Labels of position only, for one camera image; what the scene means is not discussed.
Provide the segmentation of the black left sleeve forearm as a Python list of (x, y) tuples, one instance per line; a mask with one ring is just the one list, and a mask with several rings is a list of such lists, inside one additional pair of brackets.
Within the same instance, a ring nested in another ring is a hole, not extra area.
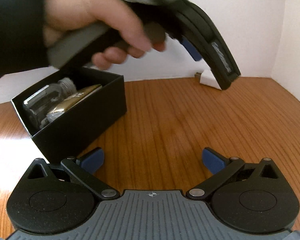
[(48, 66), (44, 0), (0, 0), (0, 78)]

